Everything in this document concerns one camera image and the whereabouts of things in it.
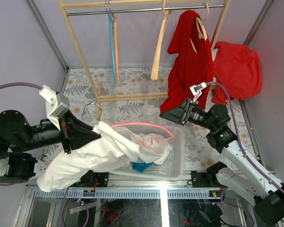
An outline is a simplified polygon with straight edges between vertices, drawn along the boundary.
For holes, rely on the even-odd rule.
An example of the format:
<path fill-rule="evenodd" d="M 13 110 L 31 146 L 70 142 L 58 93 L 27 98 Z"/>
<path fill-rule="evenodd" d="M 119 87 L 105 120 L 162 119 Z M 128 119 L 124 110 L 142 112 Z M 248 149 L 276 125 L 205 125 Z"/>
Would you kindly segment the pink wavy hanger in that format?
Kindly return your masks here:
<path fill-rule="evenodd" d="M 167 129 L 166 127 L 158 125 L 158 124 L 149 123 L 149 122 L 123 122 L 123 123 L 111 124 L 110 127 L 111 128 L 116 128 L 116 127 L 125 127 L 125 126 L 133 126 L 133 125 L 151 126 L 151 127 L 162 129 L 162 130 L 164 130 L 165 132 L 167 132 L 169 134 L 169 137 L 165 138 L 163 140 L 159 140 L 158 136 L 156 136 L 156 135 L 152 136 L 151 137 L 151 143 L 148 144 L 148 145 L 146 145 L 143 140 L 137 141 L 137 144 L 142 144 L 143 147 L 145 147 L 145 148 L 148 148 L 148 147 L 152 146 L 154 140 L 156 140 L 157 143 L 162 143 L 164 141 L 168 141 L 168 140 L 171 140 L 171 139 L 174 138 L 173 133 L 169 129 Z"/>

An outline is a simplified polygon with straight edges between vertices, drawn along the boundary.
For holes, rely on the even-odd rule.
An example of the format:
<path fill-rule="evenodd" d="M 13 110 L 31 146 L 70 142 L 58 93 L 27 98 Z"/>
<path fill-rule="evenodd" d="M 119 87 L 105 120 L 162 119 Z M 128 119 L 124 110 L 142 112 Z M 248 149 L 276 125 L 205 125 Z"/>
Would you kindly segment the white t shirt blue print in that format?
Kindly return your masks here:
<path fill-rule="evenodd" d="M 36 182 L 44 192 L 64 189 L 78 182 L 89 170 L 110 172 L 131 163 L 161 165 L 172 145 L 158 134 L 135 134 L 126 127 L 112 128 L 99 122 L 93 129 L 96 139 L 70 154 L 61 151 Z"/>

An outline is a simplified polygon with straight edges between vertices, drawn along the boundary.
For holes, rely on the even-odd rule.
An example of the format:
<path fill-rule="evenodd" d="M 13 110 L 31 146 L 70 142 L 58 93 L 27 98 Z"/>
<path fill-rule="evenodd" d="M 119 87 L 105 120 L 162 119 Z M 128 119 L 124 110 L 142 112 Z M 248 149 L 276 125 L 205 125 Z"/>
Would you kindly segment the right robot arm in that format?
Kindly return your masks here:
<path fill-rule="evenodd" d="M 225 164 L 217 162 L 206 170 L 210 186 L 223 185 L 248 201 L 257 215 L 268 225 L 284 218 L 284 182 L 269 172 L 250 155 L 239 137 L 228 126 L 230 116 L 226 106 L 214 104 L 204 111 L 187 98 L 180 106 L 160 113 L 171 122 L 184 125 L 191 122 L 209 130 L 206 138 L 209 145 L 229 159 L 244 175 L 233 173 Z"/>

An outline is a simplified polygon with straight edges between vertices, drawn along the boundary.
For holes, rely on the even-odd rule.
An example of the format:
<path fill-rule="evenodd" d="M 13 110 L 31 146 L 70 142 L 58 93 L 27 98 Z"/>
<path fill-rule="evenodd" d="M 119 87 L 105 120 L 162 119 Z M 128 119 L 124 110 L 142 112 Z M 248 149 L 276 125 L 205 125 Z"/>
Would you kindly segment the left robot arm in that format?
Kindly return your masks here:
<path fill-rule="evenodd" d="M 67 111 L 55 126 L 42 119 L 38 125 L 30 125 L 25 116 L 16 110 L 0 113 L 0 185 L 26 183 L 37 178 L 45 165 L 29 152 L 61 143 L 63 151 L 70 154 L 101 135 L 93 127 L 78 120 Z"/>

